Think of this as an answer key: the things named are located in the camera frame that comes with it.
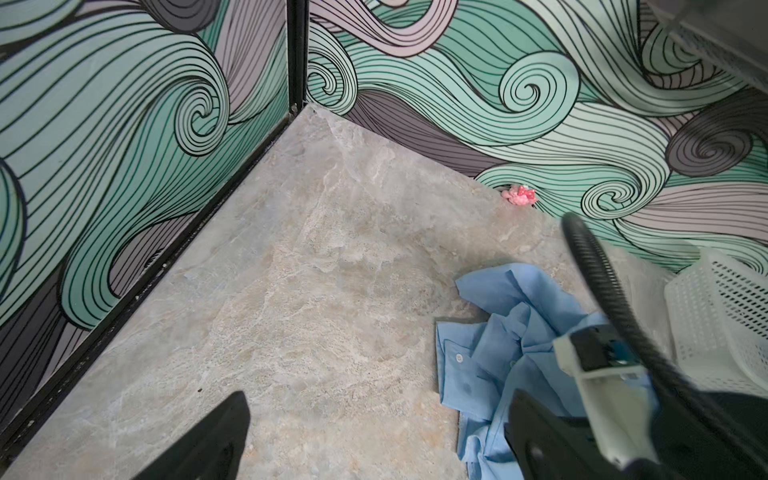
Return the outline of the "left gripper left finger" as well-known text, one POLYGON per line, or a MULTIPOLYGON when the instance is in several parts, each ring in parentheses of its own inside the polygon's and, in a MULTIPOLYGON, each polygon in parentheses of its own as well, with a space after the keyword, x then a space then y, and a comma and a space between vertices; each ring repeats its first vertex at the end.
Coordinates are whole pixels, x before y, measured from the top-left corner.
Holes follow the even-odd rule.
POLYGON ((135 479, 236 479, 251 416, 246 395, 229 395, 135 479))

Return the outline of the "light blue long sleeve shirt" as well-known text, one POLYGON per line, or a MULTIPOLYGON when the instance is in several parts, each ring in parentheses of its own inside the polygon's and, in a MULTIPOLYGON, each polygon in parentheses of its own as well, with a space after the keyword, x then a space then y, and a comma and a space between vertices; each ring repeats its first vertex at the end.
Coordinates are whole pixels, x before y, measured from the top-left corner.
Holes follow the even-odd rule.
MULTIPOLYGON (((481 323, 440 322, 435 328, 440 401, 459 415, 457 455, 469 477, 526 479, 504 436, 517 390, 581 430, 598 449, 577 385, 559 368, 553 341, 589 326, 611 325, 605 316, 585 312, 533 265, 475 271, 456 286, 462 299, 488 314, 481 323)), ((623 476, 648 478, 658 462, 610 463, 623 476)))

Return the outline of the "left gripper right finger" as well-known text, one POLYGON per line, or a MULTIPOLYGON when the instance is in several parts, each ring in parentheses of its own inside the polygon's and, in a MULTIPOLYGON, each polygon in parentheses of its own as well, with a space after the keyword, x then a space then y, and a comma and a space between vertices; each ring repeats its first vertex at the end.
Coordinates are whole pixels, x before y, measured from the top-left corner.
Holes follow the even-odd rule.
POLYGON ((526 479, 621 479, 583 432, 523 390, 514 392, 504 436, 526 479))

